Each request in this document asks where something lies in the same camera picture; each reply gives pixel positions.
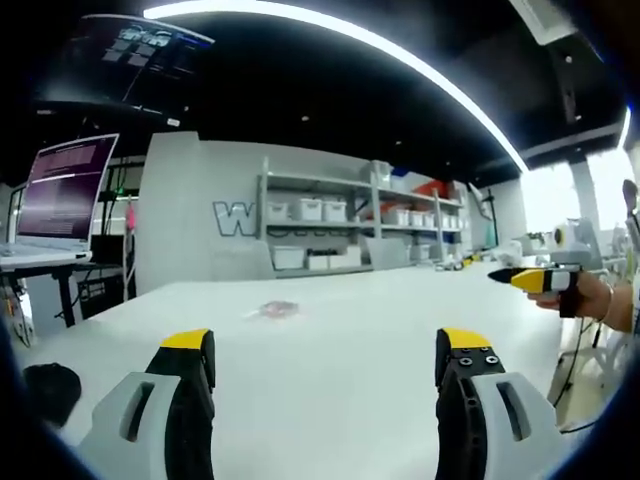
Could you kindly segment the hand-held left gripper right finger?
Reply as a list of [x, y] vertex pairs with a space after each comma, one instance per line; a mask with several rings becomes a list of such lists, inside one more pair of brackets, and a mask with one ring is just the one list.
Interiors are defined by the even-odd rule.
[[437, 331], [438, 479], [541, 479], [564, 457], [551, 403], [475, 332]]

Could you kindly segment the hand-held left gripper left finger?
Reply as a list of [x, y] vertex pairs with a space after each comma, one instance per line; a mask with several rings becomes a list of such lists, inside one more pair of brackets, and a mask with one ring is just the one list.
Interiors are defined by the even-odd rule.
[[215, 386], [214, 333], [174, 334], [95, 406], [78, 452], [99, 479], [212, 479]]

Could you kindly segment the person's right hand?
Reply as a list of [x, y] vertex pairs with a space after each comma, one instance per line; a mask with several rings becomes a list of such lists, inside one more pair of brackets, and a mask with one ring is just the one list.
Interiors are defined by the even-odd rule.
[[[527, 298], [538, 307], [547, 310], [561, 310], [563, 294], [532, 294]], [[603, 322], [609, 314], [613, 300], [613, 289], [589, 272], [581, 272], [577, 278], [575, 291], [569, 296], [574, 302], [572, 312], [579, 318], [587, 317]]]

